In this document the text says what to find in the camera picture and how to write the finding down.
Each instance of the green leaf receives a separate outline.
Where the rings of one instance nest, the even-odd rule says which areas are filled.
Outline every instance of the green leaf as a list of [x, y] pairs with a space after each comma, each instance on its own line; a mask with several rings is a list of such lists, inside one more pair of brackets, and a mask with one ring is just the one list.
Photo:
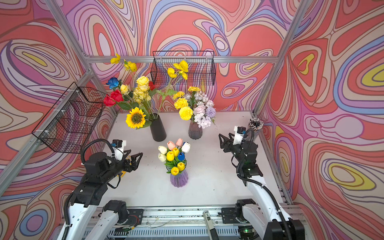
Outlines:
[[124, 110], [132, 110], [132, 106], [125, 102], [119, 102], [118, 105]]

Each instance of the red rose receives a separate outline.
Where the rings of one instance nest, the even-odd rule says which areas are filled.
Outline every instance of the red rose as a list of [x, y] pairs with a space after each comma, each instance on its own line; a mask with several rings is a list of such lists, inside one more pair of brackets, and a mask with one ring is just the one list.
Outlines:
[[113, 105], [116, 104], [116, 102], [110, 97], [110, 96], [106, 96], [104, 98], [104, 104], [107, 106], [107, 107], [112, 107]]
[[111, 93], [111, 98], [113, 98], [113, 100], [115, 100], [116, 102], [124, 101], [124, 99], [122, 98], [120, 90], [113, 91]]

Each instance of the glass vase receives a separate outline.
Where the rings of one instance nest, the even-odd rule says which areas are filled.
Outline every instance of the glass vase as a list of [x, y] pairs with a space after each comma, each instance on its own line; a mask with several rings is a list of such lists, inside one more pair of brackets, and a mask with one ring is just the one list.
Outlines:
[[188, 135], [192, 139], [199, 139], [203, 136], [203, 129], [199, 127], [197, 122], [191, 121], [189, 124]]
[[184, 169], [181, 173], [175, 175], [170, 174], [170, 182], [175, 187], [183, 187], [188, 182], [188, 173], [187, 170]]

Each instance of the purple vase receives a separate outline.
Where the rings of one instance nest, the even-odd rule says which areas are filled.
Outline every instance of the purple vase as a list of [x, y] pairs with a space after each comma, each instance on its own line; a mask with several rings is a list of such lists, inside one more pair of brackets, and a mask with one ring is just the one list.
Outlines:
[[183, 187], [188, 182], [188, 173], [187, 170], [184, 169], [181, 173], [175, 175], [170, 174], [170, 182], [175, 187]]

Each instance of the black vase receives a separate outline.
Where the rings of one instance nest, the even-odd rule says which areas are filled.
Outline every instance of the black vase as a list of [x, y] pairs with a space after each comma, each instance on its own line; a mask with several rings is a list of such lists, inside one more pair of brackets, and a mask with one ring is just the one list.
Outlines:
[[149, 126], [151, 128], [152, 138], [156, 142], [164, 141], [167, 137], [166, 130], [164, 129], [163, 123], [160, 116], [156, 120], [152, 121], [152, 124]]

